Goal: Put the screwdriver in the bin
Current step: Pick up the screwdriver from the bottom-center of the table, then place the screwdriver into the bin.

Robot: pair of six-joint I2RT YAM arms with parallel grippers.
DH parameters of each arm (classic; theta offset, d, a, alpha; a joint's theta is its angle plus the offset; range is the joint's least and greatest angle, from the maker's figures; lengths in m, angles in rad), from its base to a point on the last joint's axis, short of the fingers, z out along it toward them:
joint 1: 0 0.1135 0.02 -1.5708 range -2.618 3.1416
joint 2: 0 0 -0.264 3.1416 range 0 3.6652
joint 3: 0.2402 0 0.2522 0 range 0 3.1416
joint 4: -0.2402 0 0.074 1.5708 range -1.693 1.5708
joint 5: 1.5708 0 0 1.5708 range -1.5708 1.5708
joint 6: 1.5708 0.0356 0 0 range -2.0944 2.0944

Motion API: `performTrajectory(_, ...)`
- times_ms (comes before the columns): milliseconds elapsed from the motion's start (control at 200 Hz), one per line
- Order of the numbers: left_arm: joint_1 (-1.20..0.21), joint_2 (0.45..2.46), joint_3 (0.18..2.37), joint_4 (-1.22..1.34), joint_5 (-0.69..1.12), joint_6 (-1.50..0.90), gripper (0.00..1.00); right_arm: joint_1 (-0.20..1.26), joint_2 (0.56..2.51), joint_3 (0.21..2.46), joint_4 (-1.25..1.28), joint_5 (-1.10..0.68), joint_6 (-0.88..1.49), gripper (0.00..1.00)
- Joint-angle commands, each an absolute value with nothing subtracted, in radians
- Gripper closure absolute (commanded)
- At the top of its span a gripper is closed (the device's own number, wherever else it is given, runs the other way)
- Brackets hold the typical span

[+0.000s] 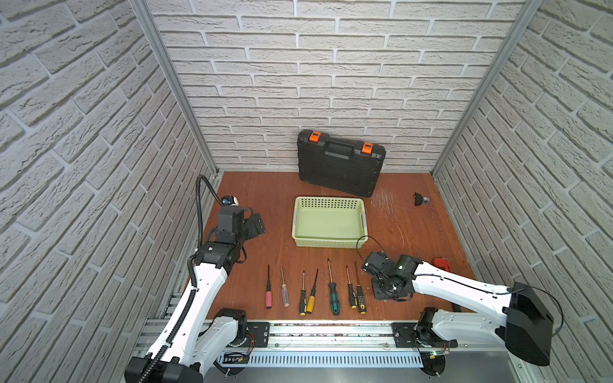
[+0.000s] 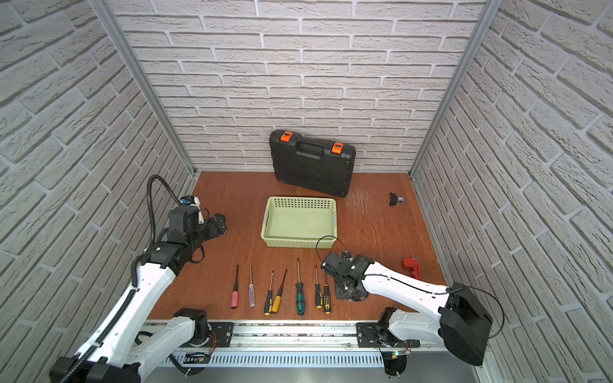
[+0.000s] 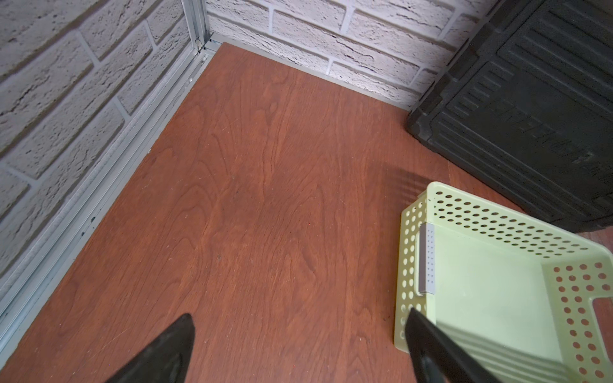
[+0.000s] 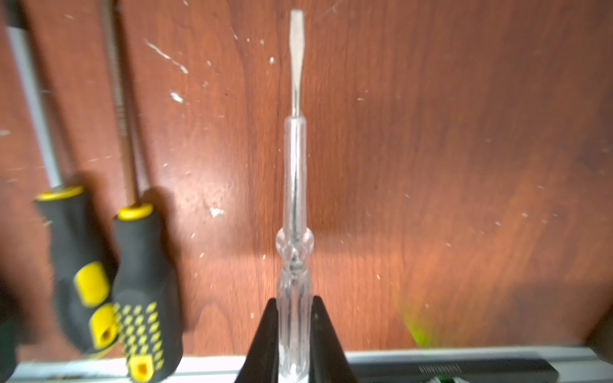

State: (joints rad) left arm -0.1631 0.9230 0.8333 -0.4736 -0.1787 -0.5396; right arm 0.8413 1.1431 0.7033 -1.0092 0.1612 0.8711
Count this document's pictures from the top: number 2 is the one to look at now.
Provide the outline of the black yellow dotted screwdriver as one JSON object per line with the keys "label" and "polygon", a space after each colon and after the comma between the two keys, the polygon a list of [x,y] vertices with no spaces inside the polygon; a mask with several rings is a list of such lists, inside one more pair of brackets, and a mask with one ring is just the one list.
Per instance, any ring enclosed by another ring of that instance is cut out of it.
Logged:
{"label": "black yellow dotted screwdriver", "polygon": [[331,314],[331,296],[330,287],[327,282],[327,275],[324,276],[324,289],[323,289],[323,309],[325,314]]}

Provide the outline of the black yellow Phillips screwdriver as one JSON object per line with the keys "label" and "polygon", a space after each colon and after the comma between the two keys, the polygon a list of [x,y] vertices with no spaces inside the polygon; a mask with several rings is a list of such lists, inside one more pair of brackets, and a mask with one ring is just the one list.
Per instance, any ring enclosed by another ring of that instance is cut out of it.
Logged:
{"label": "black yellow Phillips screwdriver", "polygon": [[315,270],[315,305],[318,309],[323,308],[323,296],[322,296],[322,288],[319,282],[319,268],[317,266],[314,267]]}

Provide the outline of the pink handled screwdriver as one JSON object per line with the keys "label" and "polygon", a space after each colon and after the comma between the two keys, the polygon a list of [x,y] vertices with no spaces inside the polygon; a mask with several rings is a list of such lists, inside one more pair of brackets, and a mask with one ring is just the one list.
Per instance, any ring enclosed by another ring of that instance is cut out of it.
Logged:
{"label": "pink handled screwdriver", "polygon": [[231,292],[231,309],[236,309],[239,305],[239,265],[236,265],[236,277]]}

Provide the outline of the clear red handled screwdriver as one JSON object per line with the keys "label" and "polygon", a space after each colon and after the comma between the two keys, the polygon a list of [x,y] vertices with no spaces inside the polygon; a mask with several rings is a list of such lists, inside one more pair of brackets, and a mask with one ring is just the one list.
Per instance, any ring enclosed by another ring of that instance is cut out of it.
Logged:
{"label": "clear red handled screwdriver", "polygon": [[251,267],[249,268],[249,278],[250,278],[250,282],[248,285],[248,301],[249,301],[249,306],[254,307],[255,306],[255,285],[253,283]]}

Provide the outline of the orange handled black screwdriver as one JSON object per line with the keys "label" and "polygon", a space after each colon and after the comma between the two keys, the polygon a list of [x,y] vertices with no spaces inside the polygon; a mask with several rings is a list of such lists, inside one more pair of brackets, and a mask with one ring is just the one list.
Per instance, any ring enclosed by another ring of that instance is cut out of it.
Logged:
{"label": "orange handled black screwdriver", "polygon": [[284,272],[284,277],[282,279],[282,282],[280,284],[279,290],[277,292],[277,295],[273,301],[272,304],[272,308],[271,308],[271,313],[272,314],[277,314],[279,312],[279,308],[282,302],[282,296],[283,296],[283,292],[284,292],[284,284],[285,284],[285,280],[287,277],[287,271]]}

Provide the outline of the black yellow flathead screwdriver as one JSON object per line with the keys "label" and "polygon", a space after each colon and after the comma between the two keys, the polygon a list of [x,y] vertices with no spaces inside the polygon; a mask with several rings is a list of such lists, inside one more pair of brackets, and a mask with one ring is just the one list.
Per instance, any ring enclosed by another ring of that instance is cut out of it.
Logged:
{"label": "black yellow flathead screwdriver", "polygon": [[266,316],[271,314],[271,308],[273,306],[273,282],[274,282],[274,272],[271,273],[271,280],[268,288],[268,293],[266,296],[266,300],[264,303],[264,314]]}

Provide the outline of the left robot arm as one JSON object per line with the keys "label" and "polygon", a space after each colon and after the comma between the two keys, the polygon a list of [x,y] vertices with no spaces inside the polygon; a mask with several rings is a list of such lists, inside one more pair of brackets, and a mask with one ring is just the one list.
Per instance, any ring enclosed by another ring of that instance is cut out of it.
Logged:
{"label": "left robot arm", "polygon": [[60,357],[49,371],[52,382],[142,382],[158,365],[184,344],[215,349],[217,336],[205,311],[183,308],[162,330],[138,340],[154,306],[203,244],[227,233],[224,215],[211,215],[196,196],[177,197],[169,212],[169,225],[156,230],[153,183],[166,180],[149,177],[146,199],[150,242],[130,264],[130,283],[120,301],[102,324],[72,357]]}

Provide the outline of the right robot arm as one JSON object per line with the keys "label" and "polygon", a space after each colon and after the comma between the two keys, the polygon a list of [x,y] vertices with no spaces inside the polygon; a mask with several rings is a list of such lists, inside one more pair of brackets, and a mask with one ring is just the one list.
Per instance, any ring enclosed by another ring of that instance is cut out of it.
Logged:
{"label": "right robot arm", "polygon": [[371,295],[389,298],[424,316],[387,308],[378,322],[382,340],[396,342],[434,342],[469,365],[481,366],[488,340],[493,336],[493,316],[474,292],[476,287],[455,282],[436,285],[397,273],[363,255],[349,257],[329,253],[322,270],[335,283],[339,300],[362,302]]}

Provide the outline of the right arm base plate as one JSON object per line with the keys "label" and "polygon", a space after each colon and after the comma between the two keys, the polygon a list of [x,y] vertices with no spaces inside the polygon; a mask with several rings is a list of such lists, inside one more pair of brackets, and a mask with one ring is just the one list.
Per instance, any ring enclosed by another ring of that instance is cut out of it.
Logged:
{"label": "right arm base plate", "polygon": [[421,346],[419,340],[402,341],[392,335],[389,330],[379,327],[375,322],[358,322],[355,325],[359,348],[402,348],[417,349]]}

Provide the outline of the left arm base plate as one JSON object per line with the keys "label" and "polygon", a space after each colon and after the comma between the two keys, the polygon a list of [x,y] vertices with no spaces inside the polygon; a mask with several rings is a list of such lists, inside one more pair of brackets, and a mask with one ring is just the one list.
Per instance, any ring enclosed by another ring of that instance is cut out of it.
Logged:
{"label": "left arm base plate", "polygon": [[233,330],[233,322],[209,322],[205,338],[190,340],[181,347],[212,349],[215,344],[216,348],[229,348]]}

